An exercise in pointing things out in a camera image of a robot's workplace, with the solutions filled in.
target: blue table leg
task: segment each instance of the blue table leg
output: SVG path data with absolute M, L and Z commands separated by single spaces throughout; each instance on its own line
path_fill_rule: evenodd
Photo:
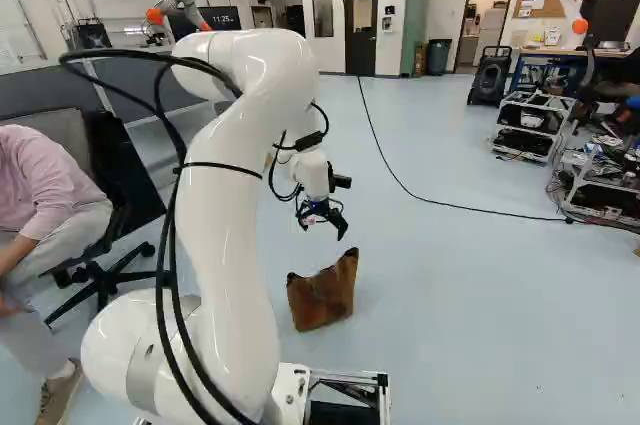
M 522 69 L 524 68 L 524 60 L 523 60 L 522 52 L 518 56 L 518 63 L 516 63 L 516 69 L 513 71 L 513 76 L 511 77 L 511 84 L 509 85 L 509 93 L 513 93 L 520 83 L 520 76 L 522 75 Z

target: black office chair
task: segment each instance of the black office chair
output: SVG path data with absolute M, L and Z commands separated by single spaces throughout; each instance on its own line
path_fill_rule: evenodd
M 109 253 L 116 240 L 166 213 L 122 121 L 106 111 L 83 115 L 77 108 L 64 108 L 3 119 L 3 122 L 34 128 L 62 145 L 114 207 L 107 230 L 98 242 L 89 246 L 81 257 L 65 260 L 40 275 L 53 275 L 58 287 L 63 289 L 73 283 L 91 281 L 49 315 L 45 323 L 51 325 L 93 295 L 97 295 L 100 311 L 107 306 L 109 297 L 118 293 L 119 284 L 155 278 L 155 271 L 124 272 L 138 255 L 153 256 L 155 247 L 148 242 L 138 245 L 108 269 L 95 261 Z M 169 275 L 165 274 L 164 285 L 168 284 Z
M 606 66 L 596 61 L 592 47 L 582 49 L 587 52 L 587 69 L 570 118 L 577 118 L 579 125 L 591 122 L 620 138 L 640 132 L 640 116 L 626 105 L 627 99 L 640 90 L 640 48 Z M 613 113 L 602 115 L 597 113 L 598 102 L 615 102 L 618 106 Z

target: doorway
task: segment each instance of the doorway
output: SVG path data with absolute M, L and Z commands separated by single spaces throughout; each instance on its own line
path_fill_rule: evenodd
M 465 0 L 454 73 L 475 74 L 484 47 L 500 45 L 511 0 Z
M 378 0 L 345 0 L 345 64 L 350 75 L 376 74 Z
M 273 28 L 273 16 L 271 7 L 251 7 L 253 13 L 253 25 L 256 28 Z

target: window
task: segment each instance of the window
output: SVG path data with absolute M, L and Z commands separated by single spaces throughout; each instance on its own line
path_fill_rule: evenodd
M 353 31 L 371 31 L 371 12 L 373 12 L 373 0 L 353 0 Z
M 316 37 L 333 37 L 333 0 L 313 0 Z

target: hand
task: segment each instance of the hand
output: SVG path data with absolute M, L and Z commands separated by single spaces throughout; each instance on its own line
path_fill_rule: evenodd
M 20 312 L 17 308 L 11 307 L 7 305 L 7 302 L 4 299 L 4 296 L 0 292 L 0 318 L 7 318 L 15 315 Z

